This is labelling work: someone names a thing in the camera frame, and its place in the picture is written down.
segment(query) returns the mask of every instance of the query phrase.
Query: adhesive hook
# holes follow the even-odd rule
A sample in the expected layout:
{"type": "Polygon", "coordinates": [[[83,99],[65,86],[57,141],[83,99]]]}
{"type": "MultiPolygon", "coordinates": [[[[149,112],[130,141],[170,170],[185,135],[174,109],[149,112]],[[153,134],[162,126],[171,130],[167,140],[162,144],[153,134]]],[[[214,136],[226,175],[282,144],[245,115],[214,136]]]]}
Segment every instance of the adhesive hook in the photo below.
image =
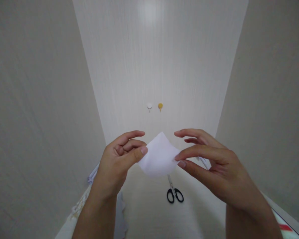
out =
{"type": "Polygon", "coordinates": [[[149,109],[149,112],[150,112],[150,110],[151,110],[151,108],[152,108],[152,104],[151,104],[151,103],[148,103],[148,104],[147,104],[147,108],[149,109]]]}
{"type": "Polygon", "coordinates": [[[159,108],[159,111],[161,111],[162,108],[163,108],[163,104],[162,104],[162,103],[159,103],[159,104],[158,104],[158,108],[159,108]]]}

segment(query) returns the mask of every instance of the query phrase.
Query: scissors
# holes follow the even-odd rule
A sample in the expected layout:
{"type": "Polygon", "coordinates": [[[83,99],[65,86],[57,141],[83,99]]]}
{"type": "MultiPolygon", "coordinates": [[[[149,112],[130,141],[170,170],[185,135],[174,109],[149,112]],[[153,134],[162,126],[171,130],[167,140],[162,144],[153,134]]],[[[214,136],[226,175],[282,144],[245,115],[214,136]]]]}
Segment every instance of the scissors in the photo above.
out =
{"type": "Polygon", "coordinates": [[[174,188],[173,183],[172,183],[172,180],[171,180],[169,174],[168,174],[168,181],[169,181],[170,189],[167,191],[167,200],[169,201],[169,203],[172,203],[172,204],[173,204],[173,203],[175,202],[175,197],[177,198],[177,200],[178,200],[179,202],[183,202],[183,201],[184,201],[184,197],[183,197],[182,193],[180,192],[180,190],[174,188]],[[169,198],[168,198],[168,195],[169,195],[170,193],[172,194],[173,201],[170,201],[169,198]],[[178,198],[177,193],[180,193],[180,195],[182,196],[182,199],[181,199],[181,200],[178,198]]]}

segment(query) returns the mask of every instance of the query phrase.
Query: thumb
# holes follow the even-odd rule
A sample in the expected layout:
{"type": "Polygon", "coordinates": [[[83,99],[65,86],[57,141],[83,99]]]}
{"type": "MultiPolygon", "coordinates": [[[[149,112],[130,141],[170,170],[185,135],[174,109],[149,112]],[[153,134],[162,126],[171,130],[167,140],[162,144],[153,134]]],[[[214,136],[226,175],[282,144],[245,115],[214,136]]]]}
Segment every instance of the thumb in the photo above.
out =
{"type": "Polygon", "coordinates": [[[204,184],[209,190],[217,186],[219,181],[217,175],[193,163],[192,161],[182,160],[178,163],[178,166],[204,184]]]}
{"type": "Polygon", "coordinates": [[[147,154],[147,147],[139,147],[124,156],[124,167],[129,170],[135,163],[139,162],[145,154],[147,154]]]}

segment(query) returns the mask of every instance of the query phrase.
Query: folded paper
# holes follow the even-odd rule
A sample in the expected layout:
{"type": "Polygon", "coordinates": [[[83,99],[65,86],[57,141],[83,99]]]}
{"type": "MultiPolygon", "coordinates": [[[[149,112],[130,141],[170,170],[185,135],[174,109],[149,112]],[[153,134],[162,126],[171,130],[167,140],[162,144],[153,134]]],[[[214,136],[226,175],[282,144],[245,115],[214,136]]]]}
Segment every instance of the folded paper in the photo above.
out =
{"type": "Polygon", "coordinates": [[[145,174],[159,177],[170,174],[175,169],[177,162],[174,158],[180,151],[171,145],[163,132],[159,133],[147,148],[147,154],[139,162],[145,174]]]}

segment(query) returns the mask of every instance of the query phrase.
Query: scissors blade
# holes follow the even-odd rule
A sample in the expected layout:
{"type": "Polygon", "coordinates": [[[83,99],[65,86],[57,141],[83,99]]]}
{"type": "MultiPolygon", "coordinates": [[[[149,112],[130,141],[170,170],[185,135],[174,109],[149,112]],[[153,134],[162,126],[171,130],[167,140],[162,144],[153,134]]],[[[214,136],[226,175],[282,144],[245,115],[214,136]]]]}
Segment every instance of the scissors blade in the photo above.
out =
{"type": "Polygon", "coordinates": [[[167,176],[168,176],[169,184],[170,184],[170,186],[172,187],[172,186],[173,186],[172,179],[170,178],[170,175],[169,175],[169,174],[168,174],[167,176]]]}
{"type": "Polygon", "coordinates": [[[173,191],[174,195],[176,195],[175,189],[174,189],[174,186],[173,186],[173,183],[172,183],[172,179],[170,178],[169,174],[167,176],[168,176],[169,185],[172,188],[172,191],[173,191]]]}

